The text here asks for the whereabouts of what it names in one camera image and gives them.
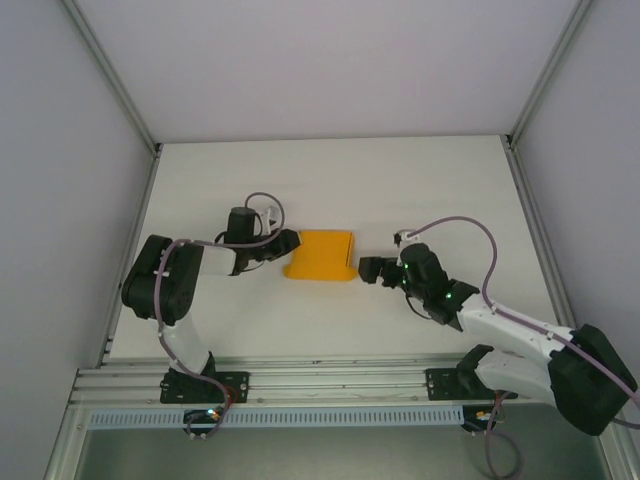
white tabletop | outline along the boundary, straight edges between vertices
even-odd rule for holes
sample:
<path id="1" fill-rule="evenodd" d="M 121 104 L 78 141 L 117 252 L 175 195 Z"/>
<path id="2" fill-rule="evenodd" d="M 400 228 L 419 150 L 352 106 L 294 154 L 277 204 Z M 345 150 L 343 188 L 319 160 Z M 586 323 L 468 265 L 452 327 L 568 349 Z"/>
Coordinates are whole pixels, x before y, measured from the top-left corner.
<path id="1" fill-rule="evenodd" d="M 229 210 L 256 190 L 282 201 L 289 228 L 354 232 L 354 266 L 360 256 L 395 256 L 392 236 L 400 228 L 448 215 L 474 217 L 498 242 L 490 295 L 556 323 L 498 136 L 165 145 L 139 248 L 151 234 L 213 239 Z M 479 229 L 449 223 L 422 240 L 450 277 L 481 284 L 491 249 Z M 418 318 L 398 290 L 358 278 L 287 279 L 282 267 L 289 260 L 238 277 L 199 277 L 191 312 L 214 355 L 463 353 L 482 343 Z M 123 308 L 111 358 L 164 356 L 151 326 Z"/>

yellow object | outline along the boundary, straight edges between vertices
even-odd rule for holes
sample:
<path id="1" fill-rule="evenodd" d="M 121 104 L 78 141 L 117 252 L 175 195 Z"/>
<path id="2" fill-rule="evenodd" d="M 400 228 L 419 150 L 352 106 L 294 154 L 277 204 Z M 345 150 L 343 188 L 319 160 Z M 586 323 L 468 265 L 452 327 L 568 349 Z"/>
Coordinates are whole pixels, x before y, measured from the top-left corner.
<path id="1" fill-rule="evenodd" d="M 355 237 L 336 230 L 302 230 L 301 245 L 293 251 L 284 276 L 295 280 L 348 282 L 358 271 L 351 266 Z"/>

purple cable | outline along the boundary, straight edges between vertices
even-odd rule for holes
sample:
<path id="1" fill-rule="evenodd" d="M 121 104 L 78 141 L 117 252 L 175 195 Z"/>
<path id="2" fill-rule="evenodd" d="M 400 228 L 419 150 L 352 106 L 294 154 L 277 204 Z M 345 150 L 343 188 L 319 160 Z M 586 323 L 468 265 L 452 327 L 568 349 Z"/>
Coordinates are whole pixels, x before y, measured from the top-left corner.
<path id="1" fill-rule="evenodd" d="M 492 428 L 493 421 L 496 415 L 498 414 L 500 405 L 502 405 L 502 402 L 504 402 L 504 400 L 509 395 L 511 395 L 511 392 L 504 392 L 500 397 L 496 399 L 495 403 L 493 404 L 493 408 L 491 409 L 491 415 L 489 415 L 489 422 L 487 423 L 487 436 L 484 442 L 484 454 L 485 454 L 485 457 L 487 458 L 487 465 L 489 466 L 489 470 L 491 470 L 491 474 L 498 480 L 515 480 L 517 478 L 520 478 L 520 475 L 522 475 L 522 472 L 524 471 L 524 455 L 522 454 L 522 450 L 518 446 L 518 442 L 516 442 L 515 438 L 513 438 L 511 435 L 504 432 L 496 432 Z M 495 465 L 493 464 L 493 458 L 491 456 L 491 437 L 493 435 L 497 435 L 499 437 L 503 437 L 507 439 L 509 442 L 513 444 L 515 448 L 516 455 L 518 456 L 518 464 L 516 466 L 515 471 L 508 475 L 505 475 L 505 476 L 500 475 L 496 470 Z"/>
<path id="2" fill-rule="evenodd" d="M 631 428 L 632 430 L 640 430 L 640 424 L 627 422 L 626 420 L 620 420 L 618 418 L 611 420 L 611 423 L 615 423 L 621 427 Z"/>
<path id="3" fill-rule="evenodd" d="M 155 281 L 155 285 L 154 285 L 154 288 L 153 288 L 153 308 L 155 310 L 156 321 L 158 322 L 158 336 L 160 337 L 160 345 L 162 346 L 164 351 L 167 352 L 167 355 L 169 355 L 169 358 L 171 360 L 173 360 L 176 363 L 176 365 L 184 373 L 186 373 L 190 377 L 193 377 L 193 378 L 195 378 L 197 380 L 208 382 L 208 383 L 214 385 L 216 388 L 218 388 L 222 392 L 222 394 L 224 396 L 224 410 L 222 411 L 222 413 L 220 415 L 220 418 L 218 419 L 218 422 L 214 425 L 214 427 L 211 430 L 209 430 L 209 432 L 204 437 L 201 437 L 203 440 L 209 438 L 211 435 L 215 434 L 218 431 L 218 429 L 220 428 L 220 426 L 222 425 L 222 423 L 224 421 L 224 418 L 227 415 L 227 412 L 229 411 L 231 400 L 229 398 L 229 393 L 227 392 L 227 389 L 224 387 L 224 385 L 222 385 L 220 382 L 218 382 L 214 378 L 201 375 L 201 374 L 199 374 L 197 372 L 194 372 L 194 371 L 190 370 L 189 368 L 187 368 L 186 365 L 184 365 L 180 361 L 180 359 L 173 353 L 173 351 L 171 350 L 171 347 L 167 344 L 166 340 L 164 339 L 163 331 L 164 331 L 164 328 L 166 327 L 166 324 L 162 321 L 162 313 L 160 311 L 160 287 L 162 285 L 162 274 L 164 273 L 165 269 L 167 268 L 167 262 L 169 261 L 169 256 L 171 255 L 173 250 L 175 250 L 176 247 L 178 247 L 179 245 L 183 245 L 185 243 L 195 243 L 196 245 L 202 245 L 202 246 L 205 246 L 205 247 L 255 248 L 255 247 L 262 247 L 263 245 L 266 245 L 267 243 L 269 243 L 273 239 L 275 239 L 278 235 L 280 235 L 280 232 L 282 231 L 282 228 L 284 227 L 284 207 L 282 206 L 282 203 L 280 202 L 280 200 L 278 200 L 276 197 L 274 197 L 270 193 L 254 192 L 254 193 L 252 193 L 251 195 L 249 195 L 245 199 L 245 201 L 244 201 L 245 207 L 249 204 L 249 200 L 251 200 L 253 197 L 258 197 L 258 196 L 270 198 L 271 200 L 273 200 L 276 203 L 276 205 L 278 205 L 278 208 L 280 209 L 280 214 L 281 214 L 280 227 L 278 228 L 278 230 L 273 235 L 271 235 L 269 238 L 267 238 L 265 240 L 262 240 L 260 242 L 244 243 L 244 244 L 213 243 L 213 242 L 209 242 L 209 241 L 205 241 L 205 240 L 189 240 L 189 239 L 185 239 L 185 238 L 174 240 L 167 247 L 167 249 L 164 252 L 164 255 L 162 255 L 162 258 L 160 259 L 160 265 L 158 267 L 158 273 L 156 274 L 156 281 Z M 187 433 L 191 434 L 191 429 L 190 429 L 190 425 L 189 424 L 187 424 Z"/>

